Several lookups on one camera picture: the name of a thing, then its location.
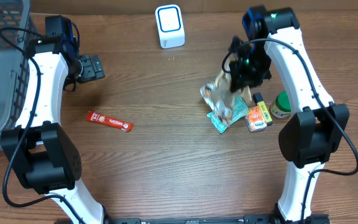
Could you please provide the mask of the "clear brown snack bag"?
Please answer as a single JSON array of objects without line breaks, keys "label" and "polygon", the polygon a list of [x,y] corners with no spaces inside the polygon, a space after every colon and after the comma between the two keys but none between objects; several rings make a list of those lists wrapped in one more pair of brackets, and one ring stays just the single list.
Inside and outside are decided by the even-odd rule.
[{"label": "clear brown snack bag", "polygon": [[234,92],[230,91],[230,86],[231,75],[221,70],[214,82],[207,83],[200,88],[204,101],[224,125],[232,123],[236,97],[241,97],[247,104],[252,102],[249,86],[242,87]]}]

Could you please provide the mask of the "teal tissue packet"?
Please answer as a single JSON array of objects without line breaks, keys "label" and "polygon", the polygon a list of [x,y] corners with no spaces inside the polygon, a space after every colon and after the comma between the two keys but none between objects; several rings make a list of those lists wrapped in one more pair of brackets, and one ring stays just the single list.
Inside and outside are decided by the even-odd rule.
[{"label": "teal tissue packet", "polygon": [[238,96],[234,100],[234,110],[233,110],[233,116],[232,121],[225,125],[215,114],[214,112],[208,113],[206,116],[211,119],[211,122],[213,126],[218,130],[220,134],[225,132],[225,130],[230,127],[232,124],[234,124],[239,119],[245,117],[248,114],[248,106],[246,105],[245,101]]}]

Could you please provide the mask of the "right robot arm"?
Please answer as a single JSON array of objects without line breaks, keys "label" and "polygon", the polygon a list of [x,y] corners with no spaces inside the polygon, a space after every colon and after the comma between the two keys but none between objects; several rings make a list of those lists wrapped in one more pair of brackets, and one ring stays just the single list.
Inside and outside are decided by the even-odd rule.
[{"label": "right robot arm", "polygon": [[311,211],[311,199],[325,163],[346,137],[349,110],[334,102],[321,84],[303,44],[300,23],[289,8],[248,9],[242,18],[247,41],[234,40],[236,60],[225,60],[231,91],[253,88],[271,77],[274,65],[290,104],[291,118],[278,135],[287,161],[282,196],[271,215],[246,215],[246,223],[328,223],[327,215]]}]

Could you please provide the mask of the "orange snack packet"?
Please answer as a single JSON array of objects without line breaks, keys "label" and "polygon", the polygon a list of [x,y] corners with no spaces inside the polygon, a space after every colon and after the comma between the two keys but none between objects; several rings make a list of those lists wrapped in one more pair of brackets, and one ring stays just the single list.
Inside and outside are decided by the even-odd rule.
[{"label": "orange snack packet", "polygon": [[258,106],[249,108],[246,123],[250,132],[261,131],[267,127],[262,111]]}]

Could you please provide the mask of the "green lid Knorr jar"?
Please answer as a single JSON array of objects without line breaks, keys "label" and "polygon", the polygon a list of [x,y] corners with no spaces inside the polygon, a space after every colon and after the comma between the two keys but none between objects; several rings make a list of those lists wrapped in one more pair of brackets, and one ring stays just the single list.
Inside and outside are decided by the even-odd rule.
[{"label": "green lid Knorr jar", "polygon": [[286,118],[291,114],[290,102],[286,91],[277,95],[276,99],[270,104],[270,112],[276,118]]}]

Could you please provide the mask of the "red snack bar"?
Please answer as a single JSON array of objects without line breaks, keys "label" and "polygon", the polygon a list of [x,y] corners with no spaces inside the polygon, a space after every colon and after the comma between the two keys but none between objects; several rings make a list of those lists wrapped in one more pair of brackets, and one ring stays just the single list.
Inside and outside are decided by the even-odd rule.
[{"label": "red snack bar", "polygon": [[129,132],[133,129],[134,125],[120,119],[116,119],[105,114],[100,114],[94,111],[89,111],[86,120],[92,123],[98,123],[105,126],[121,129],[125,132]]}]

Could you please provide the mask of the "yellow highlighter pen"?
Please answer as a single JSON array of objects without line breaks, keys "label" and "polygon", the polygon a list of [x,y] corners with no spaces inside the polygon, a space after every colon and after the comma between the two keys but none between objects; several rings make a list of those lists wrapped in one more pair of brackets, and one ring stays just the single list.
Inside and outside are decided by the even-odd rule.
[{"label": "yellow highlighter pen", "polygon": [[252,95],[252,99],[255,102],[255,104],[260,108],[262,115],[264,117],[265,122],[267,123],[267,126],[273,125],[272,117],[267,109],[267,106],[264,102],[264,99],[260,92],[254,93]]}]

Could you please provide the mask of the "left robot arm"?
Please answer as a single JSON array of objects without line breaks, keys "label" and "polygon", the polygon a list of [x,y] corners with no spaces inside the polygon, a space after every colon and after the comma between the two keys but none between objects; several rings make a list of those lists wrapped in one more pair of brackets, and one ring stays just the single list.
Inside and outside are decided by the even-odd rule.
[{"label": "left robot arm", "polygon": [[33,33],[19,52],[29,63],[29,86],[15,127],[1,133],[9,160],[2,196],[23,208],[52,199],[71,223],[108,223],[105,208],[81,179],[80,153],[61,127],[66,86],[104,78],[98,56],[80,55],[80,33],[63,16],[45,18],[45,35]]}]

